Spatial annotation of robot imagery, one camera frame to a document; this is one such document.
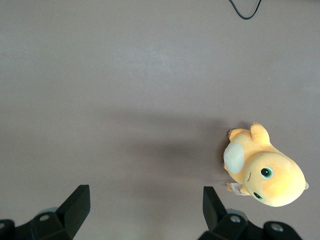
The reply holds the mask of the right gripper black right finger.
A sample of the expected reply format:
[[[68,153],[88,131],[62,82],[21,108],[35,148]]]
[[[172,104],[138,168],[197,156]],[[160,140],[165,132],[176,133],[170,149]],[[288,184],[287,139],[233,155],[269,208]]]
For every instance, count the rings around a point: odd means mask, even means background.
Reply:
[[[288,224],[267,221],[263,227],[253,224],[247,215],[226,209],[212,186],[203,188],[202,212],[208,230],[200,240],[300,240],[301,236]]]

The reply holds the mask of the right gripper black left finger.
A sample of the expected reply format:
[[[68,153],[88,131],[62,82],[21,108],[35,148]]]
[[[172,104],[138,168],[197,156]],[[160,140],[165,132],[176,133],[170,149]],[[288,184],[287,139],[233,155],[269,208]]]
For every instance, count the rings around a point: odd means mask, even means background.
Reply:
[[[79,185],[59,206],[42,210],[27,223],[0,221],[2,240],[72,240],[90,212],[90,186]]]

